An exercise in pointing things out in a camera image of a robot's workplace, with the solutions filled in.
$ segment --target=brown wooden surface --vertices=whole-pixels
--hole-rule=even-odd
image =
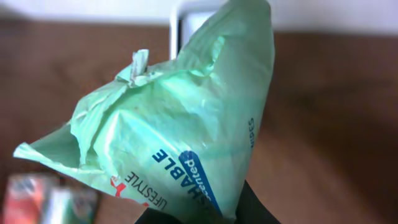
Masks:
[[[277,58],[248,181],[282,223],[397,223],[398,37],[276,34]],[[111,81],[137,49],[167,60],[166,27],[0,22],[1,191],[12,159]],[[104,197],[98,223],[144,208]]]

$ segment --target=blurry package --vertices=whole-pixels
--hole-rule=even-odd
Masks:
[[[268,3],[230,0],[177,59],[147,67],[148,56],[14,156],[184,223],[233,222],[274,64]]]
[[[53,189],[41,224],[90,224],[98,194],[91,189]]]
[[[58,178],[44,174],[11,176],[4,204],[4,224],[39,223],[49,192],[58,183]]]

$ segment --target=wipes package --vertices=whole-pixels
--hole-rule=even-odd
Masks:
[[[230,0],[176,60],[133,55],[58,131],[15,157],[182,222],[234,220],[274,63],[270,8]]]

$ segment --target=green package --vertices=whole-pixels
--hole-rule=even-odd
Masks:
[[[272,76],[268,3],[230,0],[176,60],[148,56],[135,53],[64,127],[14,156],[184,223],[234,220]]]

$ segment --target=blue label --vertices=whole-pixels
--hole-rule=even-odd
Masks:
[[[214,193],[211,190],[209,181],[201,166],[198,155],[196,155],[192,151],[185,151],[180,154],[178,157],[182,166],[185,169],[187,175],[193,180],[195,185],[202,191],[202,193],[206,196],[206,198],[211,202],[214,208],[217,210],[219,215],[221,214],[221,210],[217,204],[216,198],[214,197]]]

